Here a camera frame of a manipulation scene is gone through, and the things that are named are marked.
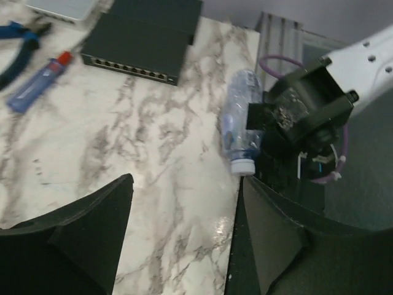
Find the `blue handled pliers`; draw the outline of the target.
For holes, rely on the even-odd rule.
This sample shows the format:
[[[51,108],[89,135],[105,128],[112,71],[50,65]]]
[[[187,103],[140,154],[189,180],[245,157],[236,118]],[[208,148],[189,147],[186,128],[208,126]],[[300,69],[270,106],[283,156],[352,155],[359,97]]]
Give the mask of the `blue handled pliers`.
[[[52,24],[42,22],[41,18],[37,17],[25,25],[11,21],[8,25],[1,26],[1,40],[22,40],[16,57],[1,73],[1,90],[8,87],[26,69],[35,51],[40,47],[40,38],[50,31]]]

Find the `black flat box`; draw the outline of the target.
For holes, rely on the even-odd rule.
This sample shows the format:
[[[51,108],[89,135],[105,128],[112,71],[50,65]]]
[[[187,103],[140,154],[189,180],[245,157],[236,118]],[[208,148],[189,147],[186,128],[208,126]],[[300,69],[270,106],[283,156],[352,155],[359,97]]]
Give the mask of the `black flat box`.
[[[177,85],[202,1],[114,1],[80,51],[84,64]]]

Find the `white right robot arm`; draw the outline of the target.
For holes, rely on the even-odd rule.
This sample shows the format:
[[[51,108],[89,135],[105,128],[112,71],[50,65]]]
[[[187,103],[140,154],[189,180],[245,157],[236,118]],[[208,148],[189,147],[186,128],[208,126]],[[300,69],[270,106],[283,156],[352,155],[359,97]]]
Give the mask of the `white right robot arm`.
[[[248,107],[248,130],[267,136],[265,152],[315,155],[338,130],[392,89],[392,26],[334,50],[278,79],[267,101]]]

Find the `blue handled screwdriver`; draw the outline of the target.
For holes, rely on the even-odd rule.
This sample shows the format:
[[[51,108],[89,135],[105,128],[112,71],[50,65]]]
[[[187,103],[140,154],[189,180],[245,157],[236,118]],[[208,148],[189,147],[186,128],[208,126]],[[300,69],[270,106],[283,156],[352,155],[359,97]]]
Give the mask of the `blue handled screwdriver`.
[[[19,114],[24,114],[32,104],[62,75],[73,59],[70,51],[65,51],[41,68],[25,82],[7,100],[8,107]]]

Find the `small clear blue cap bottle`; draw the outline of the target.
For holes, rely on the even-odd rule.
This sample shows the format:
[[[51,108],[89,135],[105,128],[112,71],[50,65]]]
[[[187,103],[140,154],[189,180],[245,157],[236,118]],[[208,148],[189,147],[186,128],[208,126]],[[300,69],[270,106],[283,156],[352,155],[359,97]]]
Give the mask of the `small clear blue cap bottle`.
[[[263,101],[260,80],[250,69],[234,73],[220,117],[222,150],[230,162],[231,173],[249,176],[255,173],[263,132],[247,130],[249,104]]]

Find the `grey white power bank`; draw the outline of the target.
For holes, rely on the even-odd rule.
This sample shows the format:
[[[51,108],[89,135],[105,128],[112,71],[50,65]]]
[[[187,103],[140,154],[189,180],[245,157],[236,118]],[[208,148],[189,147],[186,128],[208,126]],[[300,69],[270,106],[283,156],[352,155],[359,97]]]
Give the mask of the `grey white power bank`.
[[[96,8],[95,0],[35,0],[26,1],[34,13],[72,21],[85,20]]]

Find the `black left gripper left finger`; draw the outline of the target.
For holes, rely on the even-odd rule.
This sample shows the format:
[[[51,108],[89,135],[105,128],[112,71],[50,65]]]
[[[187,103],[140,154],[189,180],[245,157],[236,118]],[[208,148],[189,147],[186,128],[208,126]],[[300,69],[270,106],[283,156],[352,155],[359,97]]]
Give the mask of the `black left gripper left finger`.
[[[125,174],[1,230],[1,294],[112,294],[132,196]]]

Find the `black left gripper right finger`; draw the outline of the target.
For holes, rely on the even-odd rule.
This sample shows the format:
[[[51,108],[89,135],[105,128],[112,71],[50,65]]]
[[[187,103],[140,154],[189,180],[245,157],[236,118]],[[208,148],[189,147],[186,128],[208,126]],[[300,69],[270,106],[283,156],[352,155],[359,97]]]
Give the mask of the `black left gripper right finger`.
[[[391,293],[391,229],[348,226],[241,180],[225,294]]]

